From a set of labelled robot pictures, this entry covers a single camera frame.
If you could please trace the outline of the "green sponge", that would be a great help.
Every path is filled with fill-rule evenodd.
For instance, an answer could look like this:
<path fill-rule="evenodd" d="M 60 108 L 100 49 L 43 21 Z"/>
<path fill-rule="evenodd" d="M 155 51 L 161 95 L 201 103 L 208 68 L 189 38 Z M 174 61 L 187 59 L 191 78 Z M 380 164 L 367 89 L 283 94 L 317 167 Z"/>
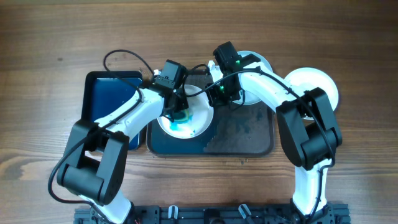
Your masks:
<path fill-rule="evenodd" d="M 186 123 L 191 116 L 189 110 L 184 109 L 172 112 L 169 117 L 172 123 Z"/>

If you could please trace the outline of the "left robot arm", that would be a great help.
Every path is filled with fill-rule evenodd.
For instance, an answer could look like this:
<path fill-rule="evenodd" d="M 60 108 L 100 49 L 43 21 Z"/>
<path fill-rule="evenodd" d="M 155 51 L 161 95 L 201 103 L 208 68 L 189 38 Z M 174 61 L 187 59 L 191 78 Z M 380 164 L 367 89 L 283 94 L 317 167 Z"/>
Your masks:
<path fill-rule="evenodd" d="M 79 196 L 108 223 L 125 223 L 134 206 L 121 192 L 131 138 L 148 123 L 187 108 L 180 86 L 187 69 L 167 60 L 147 88 L 109 115 L 77 121 L 50 179 Z"/>

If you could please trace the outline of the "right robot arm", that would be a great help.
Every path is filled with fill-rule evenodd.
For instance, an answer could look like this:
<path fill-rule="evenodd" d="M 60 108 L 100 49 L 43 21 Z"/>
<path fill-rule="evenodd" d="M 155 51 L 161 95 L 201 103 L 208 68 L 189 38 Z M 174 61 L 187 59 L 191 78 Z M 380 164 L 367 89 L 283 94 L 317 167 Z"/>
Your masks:
<path fill-rule="evenodd" d="M 315 221 L 326 206 L 326 173 L 335 165 L 336 149 L 343 141 L 335 117 L 336 83 L 312 67 L 282 78 L 262 55 L 238 52 L 231 42 L 219 45 L 213 56 L 208 64 L 213 83 L 207 86 L 211 101 L 240 100 L 243 91 L 275 113 L 282 149 L 295 167 L 293 208 L 304 222 Z"/>

